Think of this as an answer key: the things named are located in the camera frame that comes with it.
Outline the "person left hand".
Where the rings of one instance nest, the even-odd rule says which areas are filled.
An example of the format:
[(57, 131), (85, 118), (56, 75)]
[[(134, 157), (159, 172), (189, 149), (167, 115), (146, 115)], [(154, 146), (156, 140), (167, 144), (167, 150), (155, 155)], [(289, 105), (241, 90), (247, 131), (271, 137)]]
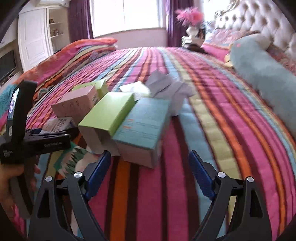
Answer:
[(13, 217), (14, 206), (22, 218), (32, 215), (34, 191), (37, 190), (36, 173), (40, 173), (36, 164), (1, 164), (1, 205), (8, 217)]

